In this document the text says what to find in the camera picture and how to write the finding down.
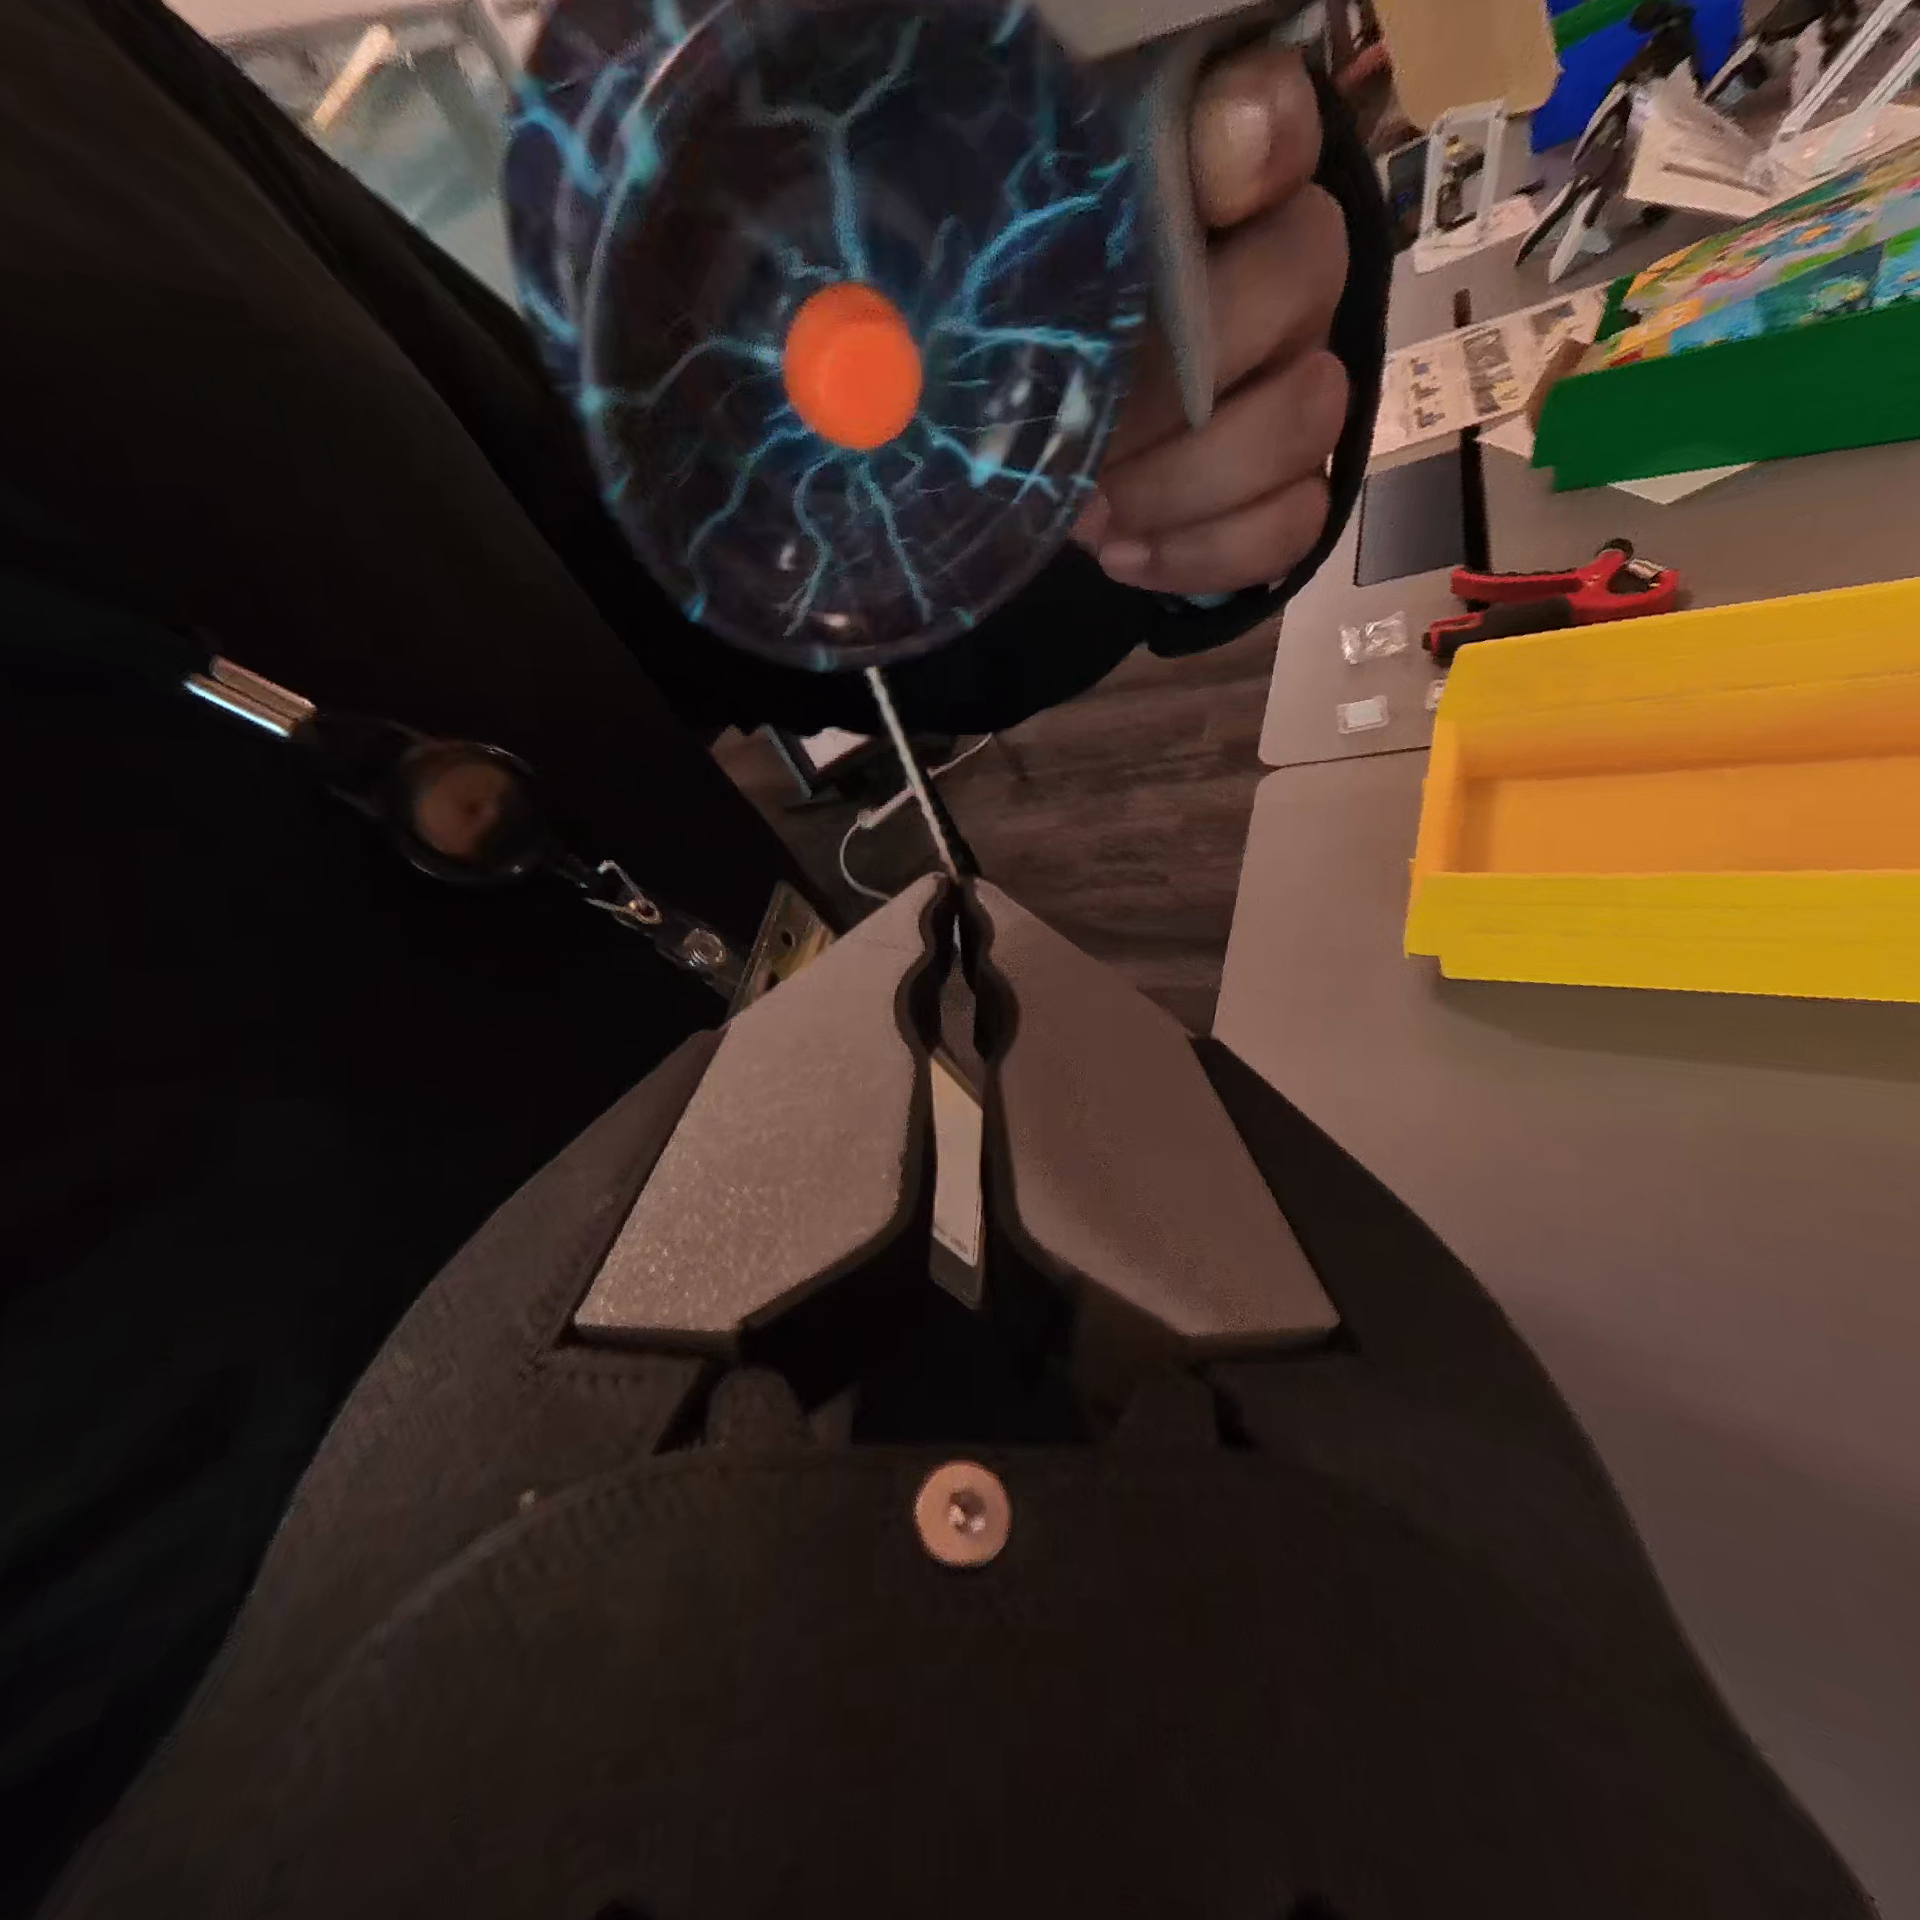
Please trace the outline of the black badge reel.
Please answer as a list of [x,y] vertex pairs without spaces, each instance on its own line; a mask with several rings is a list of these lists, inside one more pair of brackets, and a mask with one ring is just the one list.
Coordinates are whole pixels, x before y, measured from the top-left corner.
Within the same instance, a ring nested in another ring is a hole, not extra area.
[[666,920],[624,867],[575,852],[534,769],[504,748],[336,712],[303,721],[293,741],[335,798],[437,881],[495,892],[555,880],[624,924]]

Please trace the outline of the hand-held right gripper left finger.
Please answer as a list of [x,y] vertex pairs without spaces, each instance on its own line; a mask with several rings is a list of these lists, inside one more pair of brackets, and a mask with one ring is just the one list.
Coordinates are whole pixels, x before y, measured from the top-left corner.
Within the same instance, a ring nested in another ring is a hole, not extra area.
[[575,1313],[582,1337],[766,1337],[838,1302],[933,1193],[928,997],[954,885],[923,876],[725,1025]]

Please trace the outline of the dark grey pad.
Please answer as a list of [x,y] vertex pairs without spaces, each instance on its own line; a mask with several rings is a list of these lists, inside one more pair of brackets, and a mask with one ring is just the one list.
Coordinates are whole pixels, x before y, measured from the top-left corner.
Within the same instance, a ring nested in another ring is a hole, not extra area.
[[1358,502],[1357,588],[1384,586],[1442,568],[1466,569],[1458,446],[1460,438],[1365,479]]

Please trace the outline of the printed paper leaflet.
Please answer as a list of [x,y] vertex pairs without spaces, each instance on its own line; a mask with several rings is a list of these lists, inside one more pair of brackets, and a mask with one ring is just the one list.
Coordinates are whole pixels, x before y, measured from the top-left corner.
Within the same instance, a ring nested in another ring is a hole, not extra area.
[[1548,361],[1584,352],[1609,304],[1604,285],[1389,352],[1371,451],[1376,460],[1526,410]]

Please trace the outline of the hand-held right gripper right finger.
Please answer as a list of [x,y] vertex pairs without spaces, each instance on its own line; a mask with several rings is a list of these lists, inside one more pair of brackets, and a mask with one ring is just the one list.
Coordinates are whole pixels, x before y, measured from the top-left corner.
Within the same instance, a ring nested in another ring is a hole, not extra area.
[[1338,1309],[1194,1034],[989,880],[963,927],[989,1214],[1076,1316],[1168,1345],[1316,1345]]

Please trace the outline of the yellow plastic tray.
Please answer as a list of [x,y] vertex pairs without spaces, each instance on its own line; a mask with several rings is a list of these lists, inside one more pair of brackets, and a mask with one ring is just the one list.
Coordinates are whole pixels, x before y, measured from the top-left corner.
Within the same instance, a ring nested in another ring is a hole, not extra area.
[[1469,646],[1405,953],[1449,980],[1919,999],[1919,581]]

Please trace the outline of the person's left hand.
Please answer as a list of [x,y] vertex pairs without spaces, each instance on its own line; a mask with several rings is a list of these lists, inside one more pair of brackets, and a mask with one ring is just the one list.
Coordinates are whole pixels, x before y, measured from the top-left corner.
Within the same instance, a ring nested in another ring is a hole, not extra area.
[[1199,85],[1188,161],[1209,237],[1214,399],[1192,426],[1170,348],[1145,348],[1075,529],[1122,586],[1176,598],[1274,586],[1328,528],[1351,396],[1333,321],[1351,248],[1314,180],[1323,153],[1299,51],[1247,46]]

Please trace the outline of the packaged pliers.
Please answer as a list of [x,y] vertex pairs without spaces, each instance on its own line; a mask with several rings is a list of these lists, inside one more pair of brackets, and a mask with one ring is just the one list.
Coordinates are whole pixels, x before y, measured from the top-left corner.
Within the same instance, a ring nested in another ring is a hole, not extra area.
[[1697,94],[1692,59],[1664,72],[1622,75],[1607,88],[1572,146],[1566,180],[1539,212],[1514,254],[1518,268],[1548,252],[1548,284],[1565,280],[1584,257],[1603,257],[1633,229],[1667,223],[1672,206],[1635,197],[1628,190],[1655,108],[1668,96]]

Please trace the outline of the dark lightning-print yoyo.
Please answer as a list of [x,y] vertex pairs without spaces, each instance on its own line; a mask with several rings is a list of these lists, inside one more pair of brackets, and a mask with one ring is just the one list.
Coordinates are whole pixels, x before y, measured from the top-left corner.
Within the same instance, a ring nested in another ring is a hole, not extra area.
[[1145,186],[1035,3],[550,3],[503,164],[548,378],[695,626],[892,666],[1069,542],[1149,317]]

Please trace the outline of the red spring clamp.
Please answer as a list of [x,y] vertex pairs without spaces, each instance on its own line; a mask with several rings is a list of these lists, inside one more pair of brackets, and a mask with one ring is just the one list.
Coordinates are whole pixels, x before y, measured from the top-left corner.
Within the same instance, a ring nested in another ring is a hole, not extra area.
[[1684,580],[1677,568],[1641,554],[1633,539],[1616,538],[1572,568],[1494,571],[1458,566],[1450,590],[1465,610],[1435,620],[1423,639],[1428,660],[1439,666],[1450,666],[1463,648],[1479,641],[1675,612]]

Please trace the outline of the black thin stick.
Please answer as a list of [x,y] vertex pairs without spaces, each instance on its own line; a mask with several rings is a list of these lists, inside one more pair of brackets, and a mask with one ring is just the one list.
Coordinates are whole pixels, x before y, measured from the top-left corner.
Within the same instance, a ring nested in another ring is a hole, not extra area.
[[1469,420],[1458,431],[1458,488],[1460,488],[1460,566],[1469,571],[1490,571],[1492,531],[1480,447],[1485,414],[1476,397],[1479,348],[1475,343],[1476,310],[1471,287],[1453,292],[1453,321],[1460,333],[1460,359],[1466,374]]

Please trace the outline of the green flat box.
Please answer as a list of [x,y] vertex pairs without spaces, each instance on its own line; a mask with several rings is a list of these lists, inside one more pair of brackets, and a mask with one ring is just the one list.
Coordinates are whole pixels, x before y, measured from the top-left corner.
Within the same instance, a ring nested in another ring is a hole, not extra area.
[[1919,146],[1616,277],[1533,428],[1558,492],[1919,435]]

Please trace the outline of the beige cardboard box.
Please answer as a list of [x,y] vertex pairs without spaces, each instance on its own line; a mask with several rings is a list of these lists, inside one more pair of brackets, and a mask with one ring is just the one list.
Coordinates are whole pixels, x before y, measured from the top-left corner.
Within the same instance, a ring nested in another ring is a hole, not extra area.
[[1399,106],[1421,131],[1476,104],[1533,114],[1558,85],[1547,1],[1374,1],[1372,12]]

